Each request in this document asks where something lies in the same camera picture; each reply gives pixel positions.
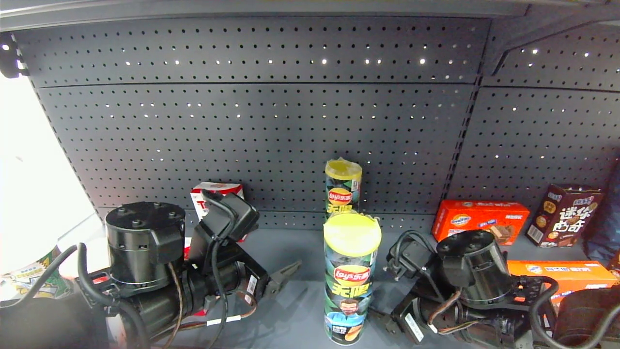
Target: white wall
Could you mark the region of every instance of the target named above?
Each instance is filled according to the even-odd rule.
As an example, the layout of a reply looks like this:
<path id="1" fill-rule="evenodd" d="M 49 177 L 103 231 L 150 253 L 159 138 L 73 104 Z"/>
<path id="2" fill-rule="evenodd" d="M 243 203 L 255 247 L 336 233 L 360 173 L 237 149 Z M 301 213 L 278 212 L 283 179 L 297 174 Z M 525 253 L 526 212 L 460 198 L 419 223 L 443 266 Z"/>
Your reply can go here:
<path id="1" fill-rule="evenodd" d="M 93 213 L 28 78 L 0 75 L 0 273 Z"/>

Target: red and white box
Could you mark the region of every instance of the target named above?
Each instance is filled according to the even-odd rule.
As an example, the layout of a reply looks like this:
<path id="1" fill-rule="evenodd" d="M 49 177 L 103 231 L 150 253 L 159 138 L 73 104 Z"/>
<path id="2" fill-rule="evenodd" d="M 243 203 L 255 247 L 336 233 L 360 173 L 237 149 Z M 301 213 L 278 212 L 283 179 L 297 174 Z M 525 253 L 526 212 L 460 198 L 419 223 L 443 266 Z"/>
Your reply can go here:
<path id="1" fill-rule="evenodd" d="M 202 182 L 195 186 L 190 194 L 192 197 L 192 202 L 194 203 L 194 208 L 196 208 L 196 213 L 198 214 L 198 219 L 202 219 L 207 213 L 209 213 L 209 207 L 207 207 L 205 200 L 202 198 L 202 194 L 200 194 L 202 189 L 206 189 L 212 193 L 220 193 L 222 195 L 234 193 L 244 199 L 243 186 L 241 184 Z"/>

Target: yellow packaging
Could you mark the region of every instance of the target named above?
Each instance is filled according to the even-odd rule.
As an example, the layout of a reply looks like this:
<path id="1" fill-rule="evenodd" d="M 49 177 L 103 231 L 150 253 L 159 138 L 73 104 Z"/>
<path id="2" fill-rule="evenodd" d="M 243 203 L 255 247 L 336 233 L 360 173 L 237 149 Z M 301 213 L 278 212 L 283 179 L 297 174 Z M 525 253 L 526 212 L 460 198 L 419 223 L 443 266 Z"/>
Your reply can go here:
<path id="1" fill-rule="evenodd" d="M 325 331 L 335 343 L 360 339 L 368 306 L 381 228 L 376 219 L 344 212 L 323 226 L 325 248 Z"/>
<path id="2" fill-rule="evenodd" d="M 361 166 L 343 158 L 329 160 L 325 174 L 325 220 L 334 212 L 359 212 Z"/>

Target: lay's logo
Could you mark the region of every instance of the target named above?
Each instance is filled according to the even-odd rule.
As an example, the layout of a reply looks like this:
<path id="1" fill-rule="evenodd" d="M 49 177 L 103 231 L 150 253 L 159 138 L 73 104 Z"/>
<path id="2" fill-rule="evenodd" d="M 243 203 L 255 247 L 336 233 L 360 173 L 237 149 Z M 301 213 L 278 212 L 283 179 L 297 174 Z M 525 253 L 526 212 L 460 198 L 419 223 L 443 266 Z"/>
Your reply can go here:
<path id="1" fill-rule="evenodd" d="M 327 199 L 332 205 L 346 205 L 353 199 L 353 194 L 344 188 L 334 188 L 329 191 Z"/>
<path id="2" fill-rule="evenodd" d="M 361 265 L 341 265 L 334 269 L 334 278 L 340 284 L 363 284 L 370 277 L 370 268 Z"/>
<path id="3" fill-rule="evenodd" d="M 471 220 L 471 217 L 469 217 L 468 215 L 458 214 L 452 218 L 450 223 L 452 223 L 453 225 L 457 227 L 462 227 L 463 225 L 466 225 L 467 222 L 469 222 L 470 220 Z"/>

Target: orange box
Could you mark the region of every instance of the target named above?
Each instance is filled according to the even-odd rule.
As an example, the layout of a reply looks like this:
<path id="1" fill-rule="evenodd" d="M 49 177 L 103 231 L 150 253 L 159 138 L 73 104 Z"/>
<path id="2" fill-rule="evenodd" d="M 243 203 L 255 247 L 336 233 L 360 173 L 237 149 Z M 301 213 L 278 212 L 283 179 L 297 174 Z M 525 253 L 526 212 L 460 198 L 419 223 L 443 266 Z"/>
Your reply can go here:
<path id="1" fill-rule="evenodd" d="M 551 296 L 557 310 L 565 296 L 582 289 L 609 288 L 617 279 L 597 261 L 508 261 L 512 275 L 548 276 L 560 288 Z"/>
<path id="2" fill-rule="evenodd" d="M 512 245 L 529 210 L 518 202 L 444 200 L 439 206 L 433 236 L 437 242 L 464 230 L 483 229 L 500 245 Z"/>

